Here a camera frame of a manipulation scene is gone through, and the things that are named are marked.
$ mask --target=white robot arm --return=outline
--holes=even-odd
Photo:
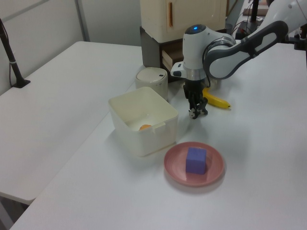
[[[183,36],[183,62],[175,63],[171,75],[186,79],[185,95],[196,118],[205,113],[202,89],[206,76],[226,79],[245,62],[280,42],[285,36],[307,23],[307,0],[276,0],[261,26],[236,44],[228,35],[205,25],[194,25]]]

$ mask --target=pink plate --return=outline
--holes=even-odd
[[[186,158],[189,147],[207,150],[205,174],[186,172]],[[224,161],[220,153],[209,145],[200,142],[184,142],[167,151],[164,157],[164,168],[180,184],[199,187],[208,185],[220,177],[224,171]]]

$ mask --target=blue foam block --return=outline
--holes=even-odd
[[[189,148],[186,158],[186,172],[195,174],[205,174],[206,169],[205,149]]]

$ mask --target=floor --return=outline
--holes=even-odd
[[[9,230],[28,207],[0,196],[0,230]]]

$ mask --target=yellow banana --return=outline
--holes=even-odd
[[[231,105],[227,101],[225,101],[225,100],[223,100],[221,98],[218,98],[216,96],[213,96],[212,94],[210,94],[208,92],[208,90],[209,90],[209,88],[204,88],[202,90],[202,95],[203,95],[203,97],[208,99],[208,104],[216,106],[216,107],[220,107],[220,108],[229,108],[229,107],[231,107]]]

